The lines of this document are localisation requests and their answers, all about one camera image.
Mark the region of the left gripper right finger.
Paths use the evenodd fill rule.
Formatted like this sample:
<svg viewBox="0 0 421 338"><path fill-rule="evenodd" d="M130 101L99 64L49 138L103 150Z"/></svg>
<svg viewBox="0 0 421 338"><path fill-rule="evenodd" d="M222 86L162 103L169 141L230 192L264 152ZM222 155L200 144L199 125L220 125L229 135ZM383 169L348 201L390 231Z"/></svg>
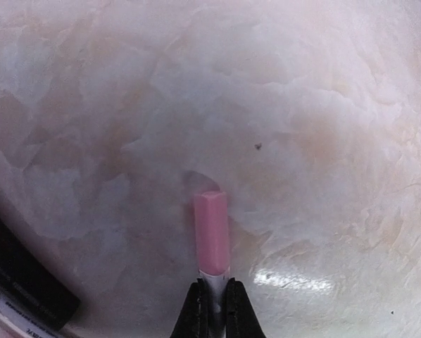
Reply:
<svg viewBox="0 0 421 338"><path fill-rule="evenodd" d="M231 278L225 298L227 338L266 338L242 282Z"/></svg>

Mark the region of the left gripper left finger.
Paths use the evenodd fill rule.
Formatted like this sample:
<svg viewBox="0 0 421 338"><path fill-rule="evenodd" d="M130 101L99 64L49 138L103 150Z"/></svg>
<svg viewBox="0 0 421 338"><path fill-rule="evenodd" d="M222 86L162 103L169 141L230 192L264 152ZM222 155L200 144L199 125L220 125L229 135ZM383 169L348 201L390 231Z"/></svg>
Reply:
<svg viewBox="0 0 421 338"><path fill-rule="evenodd" d="M209 294L206 282L192 282L170 338L209 337Z"/></svg>

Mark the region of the silver marker pen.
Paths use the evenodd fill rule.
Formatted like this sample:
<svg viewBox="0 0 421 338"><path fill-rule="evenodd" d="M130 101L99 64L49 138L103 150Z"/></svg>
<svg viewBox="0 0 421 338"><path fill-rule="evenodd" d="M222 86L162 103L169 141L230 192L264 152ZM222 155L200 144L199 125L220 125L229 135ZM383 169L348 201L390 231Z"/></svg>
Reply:
<svg viewBox="0 0 421 338"><path fill-rule="evenodd" d="M210 191L195 195L194 222L199 275L208 289L210 336L225 337L225 290L230 278L226 193Z"/></svg>

